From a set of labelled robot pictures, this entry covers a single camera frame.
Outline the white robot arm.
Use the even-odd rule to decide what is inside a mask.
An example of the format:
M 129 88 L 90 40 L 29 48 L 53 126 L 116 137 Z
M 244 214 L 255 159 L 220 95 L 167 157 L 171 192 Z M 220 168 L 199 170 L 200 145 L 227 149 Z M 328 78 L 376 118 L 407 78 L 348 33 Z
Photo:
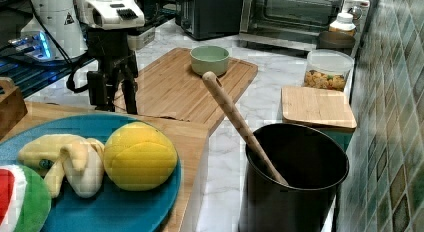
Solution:
M 87 73 L 90 104 L 98 110 L 115 110 L 115 93 L 121 90 L 126 111 L 137 112 L 135 92 L 138 67 L 128 35 L 145 24 L 135 0 L 76 0 L 80 21 L 88 26 L 87 54 L 98 69 Z

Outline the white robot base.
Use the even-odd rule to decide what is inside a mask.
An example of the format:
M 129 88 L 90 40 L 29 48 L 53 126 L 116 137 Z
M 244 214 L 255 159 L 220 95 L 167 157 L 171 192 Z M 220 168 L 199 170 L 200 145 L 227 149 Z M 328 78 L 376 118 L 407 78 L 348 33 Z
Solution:
M 70 61 L 82 56 L 87 46 L 73 0 L 30 0 L 33 18 L 10 40 L 19 52 L 40 62 Z

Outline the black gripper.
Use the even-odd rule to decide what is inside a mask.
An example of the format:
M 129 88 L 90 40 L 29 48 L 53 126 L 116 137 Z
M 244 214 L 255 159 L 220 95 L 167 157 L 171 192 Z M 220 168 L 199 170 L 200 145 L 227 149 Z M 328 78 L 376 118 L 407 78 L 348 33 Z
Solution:
M 99 62 L 98 71 L 87 72 L 90 104 L 97 110 L 109 111 L 107 87 L 116 91 L 122 83 L 126 111 L 137 114 L 138 67 L 129 46 L 128 30 L 90 29 L 88 54 Z

